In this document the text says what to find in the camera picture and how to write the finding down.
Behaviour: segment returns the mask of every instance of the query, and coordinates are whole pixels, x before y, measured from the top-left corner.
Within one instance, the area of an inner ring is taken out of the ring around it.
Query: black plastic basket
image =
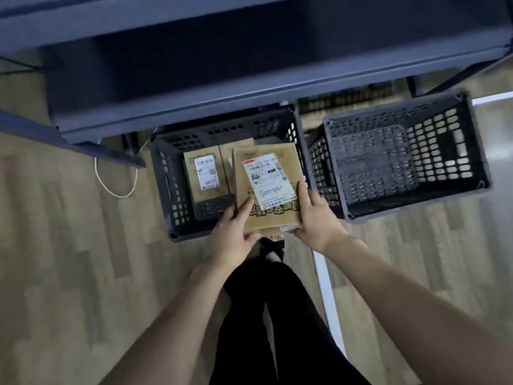
[[[326,116],[308,150],[318,191],[354,223],[491,187],[463,89]]]
[[[301,121],[293,105],[213,124],[197,125],[197,121],[190,124],[194,126],[187,128],[185,123],[179,125],[183,129],[155,134],[150,143],[158,192],[172,242],[208,235],[223,211],[234,201],[233,197],[199,204],[192,201],[183,165],[186,151],[250,137],[255,139],[255,144],[294,142],[303,173],[309,182],[311,163],[308,159],[304,160],[308,152]]]

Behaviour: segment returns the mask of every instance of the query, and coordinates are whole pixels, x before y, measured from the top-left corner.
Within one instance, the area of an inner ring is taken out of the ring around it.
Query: basket holes
[[[452,131],[452,136],[454,136],[454,141],[456,143],[463,143],[465,141],[462,130]]]
[[[467,146],[465,143],[457,144],[456,149],[458,150],[458,156],[467,156]]]

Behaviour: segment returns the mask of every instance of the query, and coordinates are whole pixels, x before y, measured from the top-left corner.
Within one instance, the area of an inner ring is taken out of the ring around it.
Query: leg
[[[298,276],[281,262],[264,265],[264,295],[274,329],[280,382],[368,381],[337,347]]]
[[[259,284],[262,266],[260,260],[248,261],[226,281],[225,290],[232,305],[219,331],[210,384],[278,383],[262,319],[264,298]]]

